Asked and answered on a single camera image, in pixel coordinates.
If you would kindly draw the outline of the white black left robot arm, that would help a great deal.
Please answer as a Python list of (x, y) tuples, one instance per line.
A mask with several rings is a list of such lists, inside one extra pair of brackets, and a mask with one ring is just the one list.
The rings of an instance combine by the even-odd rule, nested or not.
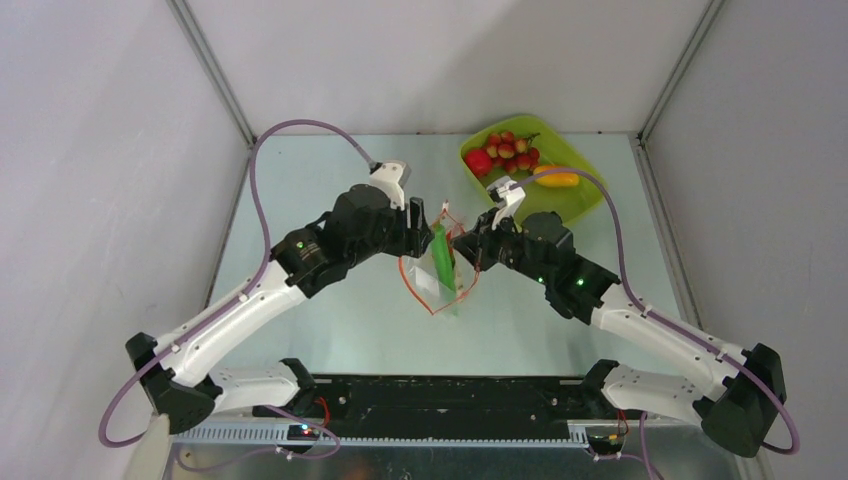
[(377, 187), (351, 187), (316, 221), (288, 233), (270, 249), (263, 271), (217, 304), (169, 335), (138, 333), (127, 341), (155, 413), (168, 417), (172, 434), (245, 407), (308, 414), (316, 403), (316, 383), (299, 360), (257, 370), (223, 371), (216, 365), (267, 322), (342, 281), (370, 257), (419, 257), (432, 238), (422, 199), (397, 206)]

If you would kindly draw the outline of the green cucumber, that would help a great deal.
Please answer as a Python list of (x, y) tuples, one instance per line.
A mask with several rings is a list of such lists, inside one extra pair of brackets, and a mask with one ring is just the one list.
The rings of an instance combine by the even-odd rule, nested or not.
[(430, 243), (431, 256), (438, 281), (449, 291), (457, 291), (454, 261), (450, 253), (447, 230), (441, 223), (432, 227), (433, 239)]

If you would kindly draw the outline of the orange yellow mango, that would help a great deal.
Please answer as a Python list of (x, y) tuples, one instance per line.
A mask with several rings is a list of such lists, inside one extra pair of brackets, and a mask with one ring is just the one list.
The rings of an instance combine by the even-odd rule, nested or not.
[(580, 183), (576, 173), (562, 171), (557, 165), (539, 165), (533, 170), (534, 182), (546, 188), (572, 188)]

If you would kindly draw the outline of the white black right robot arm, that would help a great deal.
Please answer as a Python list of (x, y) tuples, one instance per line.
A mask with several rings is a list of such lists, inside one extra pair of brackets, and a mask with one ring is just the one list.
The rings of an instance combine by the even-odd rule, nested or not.
[(662, 318), (613, 272), (581, 256), (554, 212), (517, 227), (492, 209), (452, 241), (457, 254), (486, 271), (496, 264), (541, 283), (566, 319), (654, 352), (676, 369), (657, 374), (615, 360), (598, 361), (583, 381), (585, 411), (606, 418), (642, 410), (698, 426), (726, 451), (755, 457), (787, 399), (782, 360), (758, 343), (744, 349), (679, 320)]

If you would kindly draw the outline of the clear zip bag orange zipper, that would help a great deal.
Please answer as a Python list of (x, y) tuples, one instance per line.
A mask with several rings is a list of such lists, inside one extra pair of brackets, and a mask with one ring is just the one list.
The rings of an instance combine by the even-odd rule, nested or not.
[(451, 244), (466, 229), (464, 222), (453, 214), (449, 201), (442, 203), (430, 227), (434, 238), (425, 253), (419, 258), (400, 258), (398, 272), (405, 288), (429, 315), (458, 318), (462, 304), (477, 285), (480, 272)]

